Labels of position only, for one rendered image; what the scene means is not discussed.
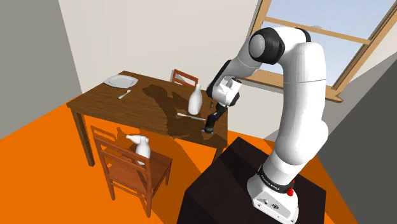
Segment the white knife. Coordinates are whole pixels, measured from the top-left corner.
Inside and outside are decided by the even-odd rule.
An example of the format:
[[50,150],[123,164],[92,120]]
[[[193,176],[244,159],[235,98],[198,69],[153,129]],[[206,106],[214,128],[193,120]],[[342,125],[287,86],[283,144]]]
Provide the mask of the white knife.
[[195,120],[202,120],[205,121],[205,118],[200,118],[200,117],[196,117],[196,116],[192,116],[192,115],[186,115],[186,114],[182,114],[182,113],[177,113],[178,116],[183,116],[183,117],[188,117],[188,118],[192,118]]

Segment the white vase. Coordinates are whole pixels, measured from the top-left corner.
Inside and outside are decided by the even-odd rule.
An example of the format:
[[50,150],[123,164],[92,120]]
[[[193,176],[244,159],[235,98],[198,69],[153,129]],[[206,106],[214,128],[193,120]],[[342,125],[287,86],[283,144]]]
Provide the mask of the white vase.
[[192,92],[188,102],[188,112],[191,115],[197,115],[202,105],[201,85],[197,84],[195,90]]

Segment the brown wooden chair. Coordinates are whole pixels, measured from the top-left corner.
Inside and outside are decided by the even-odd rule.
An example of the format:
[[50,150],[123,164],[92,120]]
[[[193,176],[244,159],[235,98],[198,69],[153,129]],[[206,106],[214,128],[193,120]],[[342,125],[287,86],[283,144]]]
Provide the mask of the brown wooden chair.
[[112,200],[115,188],[139,197],[151,216],[151,204],[162,183],[169,182],[172,159],[151,151],[150,158],[136,153],[137,145],[127,134],[114,134],[91,126],[95,148]]
[[196,87],[198,84],[198,78],[184,73],[178,69],[174,69],[172,71],[172,83],[178,83],[180,85],[186,85],[186,86],[191,86],[191,87]]

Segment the dark robot stand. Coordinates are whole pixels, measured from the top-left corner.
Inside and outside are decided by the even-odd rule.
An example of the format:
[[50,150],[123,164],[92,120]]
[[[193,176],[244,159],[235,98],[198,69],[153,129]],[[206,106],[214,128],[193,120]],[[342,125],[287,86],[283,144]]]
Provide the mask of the dark robot stand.
[[187,188],[176,224],[281,224],[255,208],[247,192],[267,158],[238,137]]

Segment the white spray bottle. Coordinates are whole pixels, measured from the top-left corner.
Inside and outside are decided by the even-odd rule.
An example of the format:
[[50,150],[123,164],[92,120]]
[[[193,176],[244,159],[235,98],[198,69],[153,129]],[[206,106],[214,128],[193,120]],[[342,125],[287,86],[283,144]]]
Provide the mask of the white spray bottle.
[[130,139],[137,145],[136,153],[146,158],[150,158],[151,149],[148,144],[149,139],[145,136],[140,135],[126,135],[127,139]]

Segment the brown wooden table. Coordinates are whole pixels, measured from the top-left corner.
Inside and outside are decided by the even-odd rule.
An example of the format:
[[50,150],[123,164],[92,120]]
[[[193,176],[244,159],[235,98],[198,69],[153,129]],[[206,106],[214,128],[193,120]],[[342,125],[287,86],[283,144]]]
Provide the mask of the brown wooden table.
[[[194,91],[193,87],[128,71],[124,71],[123,74],[137,78],[137,83],[129,89],[110,87],[101,83],[67,103],[89,166],[94,166],[95,161],[84,116],[209,146],[215,148],[215,157],[220,156],[227,146],[226,115],[216,122],[213,134],[202,131],[205,121],[177,115],[177,113],[187,115],[188,99]],[[127,90],[131,92],[118,99]],[[202,106],[197,117],[206,119],[212,113],[216,103],[214,101],[213,108],[210,109],[211,101],[213,100],[210,97],[202,96]]]

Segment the white plate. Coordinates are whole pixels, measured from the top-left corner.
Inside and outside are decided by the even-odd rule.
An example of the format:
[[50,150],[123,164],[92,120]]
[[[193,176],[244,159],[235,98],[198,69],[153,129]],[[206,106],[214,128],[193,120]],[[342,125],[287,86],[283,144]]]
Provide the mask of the white plate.
[[137,83],[137,81],[138,81],[137,78],[127,75],[117,74],[106,79],[104,81],[104,84],[107,84],[110,87],[115,87],[115,88],[130,88],[133,87]]

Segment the wooden framed window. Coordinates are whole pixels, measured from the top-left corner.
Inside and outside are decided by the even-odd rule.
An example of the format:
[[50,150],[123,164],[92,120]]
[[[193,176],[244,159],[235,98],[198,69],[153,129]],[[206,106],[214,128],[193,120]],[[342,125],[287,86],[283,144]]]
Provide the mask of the wooden framed window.
[[259,0],[248,33],[264,27],[298,27],[319,43],[326,59],[326,99],[359,74],[397,22],[397,0]]

